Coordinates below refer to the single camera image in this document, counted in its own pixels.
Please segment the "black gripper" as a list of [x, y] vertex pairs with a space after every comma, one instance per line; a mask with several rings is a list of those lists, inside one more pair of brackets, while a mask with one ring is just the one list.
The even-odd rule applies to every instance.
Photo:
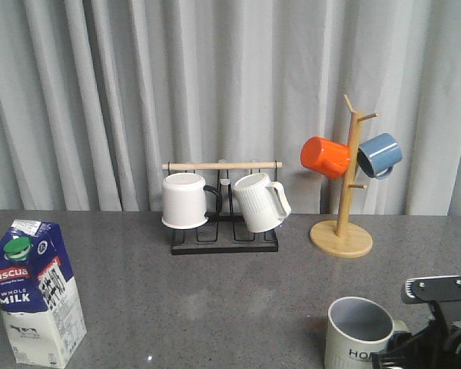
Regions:
[[416, 334], [396, 333], [372, 354], [373, 368], [461, 368], [461, 275], [410, 278], [405, 304], [428, 304], [433, 315]]

